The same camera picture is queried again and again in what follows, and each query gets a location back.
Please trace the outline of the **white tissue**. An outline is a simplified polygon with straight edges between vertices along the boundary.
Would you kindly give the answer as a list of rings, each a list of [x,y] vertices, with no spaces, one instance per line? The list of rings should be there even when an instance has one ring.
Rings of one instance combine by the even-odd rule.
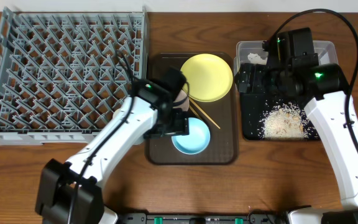
[[[252,64],[266,65],[267,57],[261,57],[259,54],[250,53],[247,56],[247,59]]]

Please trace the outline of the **white pink shallow bowl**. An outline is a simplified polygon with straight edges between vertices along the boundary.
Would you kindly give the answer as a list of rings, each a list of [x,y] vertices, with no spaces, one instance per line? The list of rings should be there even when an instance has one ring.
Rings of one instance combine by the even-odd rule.
[[[182,111],[188,111],[190,107],[190,101],[186,92],[181,90],[173,102],[173,107],[176,109],[181,109]]]

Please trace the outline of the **light blue bowl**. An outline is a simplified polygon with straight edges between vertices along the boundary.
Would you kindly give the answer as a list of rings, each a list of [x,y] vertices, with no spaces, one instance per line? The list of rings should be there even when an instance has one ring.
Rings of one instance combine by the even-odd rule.
[[[175,148],[183,154],[199,154],[207,148],[211,133],[206,123],[198,118],[188,119],[189,134],[172,137]]]

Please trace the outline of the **rice and food scraps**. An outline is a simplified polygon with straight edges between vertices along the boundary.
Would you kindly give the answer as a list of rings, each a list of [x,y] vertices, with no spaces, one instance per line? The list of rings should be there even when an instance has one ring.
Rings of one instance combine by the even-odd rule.
[[[262,113],[258,136],[262,140],[303,140],[314,127],[305,112],[294,103],[275,105]]]

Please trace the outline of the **pale green cup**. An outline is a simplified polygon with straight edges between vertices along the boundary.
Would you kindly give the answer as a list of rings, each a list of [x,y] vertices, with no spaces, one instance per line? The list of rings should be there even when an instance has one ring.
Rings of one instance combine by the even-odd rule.
[[[120,113],[120,109],[114,111],[112,118],[114,119]]]

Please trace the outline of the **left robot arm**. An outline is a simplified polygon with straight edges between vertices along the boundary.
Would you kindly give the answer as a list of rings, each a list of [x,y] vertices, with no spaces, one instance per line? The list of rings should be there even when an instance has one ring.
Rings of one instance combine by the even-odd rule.
[[[170,117],[184,86],[178,81],[135,79],[118,114],[64,163],[51,159],[41,171],[35,212],[47,223],[117,223],[103,202],[107,179],[128,150],[159,121]]]

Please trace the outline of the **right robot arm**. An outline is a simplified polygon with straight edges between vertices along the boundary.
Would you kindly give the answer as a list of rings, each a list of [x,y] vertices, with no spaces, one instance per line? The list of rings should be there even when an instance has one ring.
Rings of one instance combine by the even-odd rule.
[[[243,63],[234,78],[241,96],[294,97],[316,129],[333,168],[342,210],[297,208],[287,213],[287,222],[358,223],[358,118],[340,66],[329,63],[287,72],[282,67]]]

